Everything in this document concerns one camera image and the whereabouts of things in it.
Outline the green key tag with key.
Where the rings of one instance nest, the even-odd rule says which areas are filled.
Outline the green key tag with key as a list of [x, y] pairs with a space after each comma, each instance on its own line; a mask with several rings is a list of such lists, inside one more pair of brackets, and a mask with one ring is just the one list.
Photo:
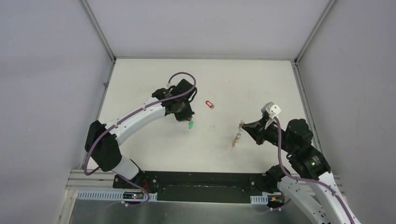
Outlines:
[[192, 129], [194, 127], [194, 121], [190, 121], [188, 125], [188, 129]]

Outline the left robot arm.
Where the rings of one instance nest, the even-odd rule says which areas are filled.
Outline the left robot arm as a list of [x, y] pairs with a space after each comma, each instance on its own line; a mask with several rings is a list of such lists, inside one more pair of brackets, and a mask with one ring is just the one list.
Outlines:
[[177, 85], [156, 90], [129, 114], [104, 124], [98, 120], [92, 122], [85, 142], [86, 152], [102, 171], [123, 176], [132, 189], [140, 187], [141, 169], [121, 154], [120, 146], [144, 126], [169, 114], [174, 114], [179, 122], [191, 121], [194, 112], [190, 103], [196, 93], [196, 86], [182, 79]]

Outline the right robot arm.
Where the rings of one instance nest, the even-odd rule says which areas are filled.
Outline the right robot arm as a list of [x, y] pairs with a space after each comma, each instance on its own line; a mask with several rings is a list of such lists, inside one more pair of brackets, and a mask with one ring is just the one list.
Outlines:
[[270, 211], [281, 211], [293, 202], [313, 224], [358, 224], [360, 221], [347, 205], [331, 167], [312, 144], [313, 133], [305, 119], [293, 119], [286, 130], [278, 118], [267, 114], [252, 123], [240, 122], [257, 145], [269, 142], [277, 147], [278, 164], [266, 171], [254, 189], [281, 193], [288, 200], [270, 200]]

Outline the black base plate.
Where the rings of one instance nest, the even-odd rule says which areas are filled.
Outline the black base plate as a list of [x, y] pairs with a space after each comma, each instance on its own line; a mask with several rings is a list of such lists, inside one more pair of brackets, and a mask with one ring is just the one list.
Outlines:
[[115, 189], [133, 184], [157, 195], [159, 201], [203, 203], [250, 203], [252, 196], [279, 193], [275, 174], [145, 171], [131, 183], [116, 175]]

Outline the red key tag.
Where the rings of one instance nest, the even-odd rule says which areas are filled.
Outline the red key tag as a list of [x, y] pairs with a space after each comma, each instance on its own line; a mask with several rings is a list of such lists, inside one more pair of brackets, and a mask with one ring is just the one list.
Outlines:
[[205, 104], [211, 109], [214, 108], [214, 104], [211, 101], [209, 101], [209, 100], [205, 101]]

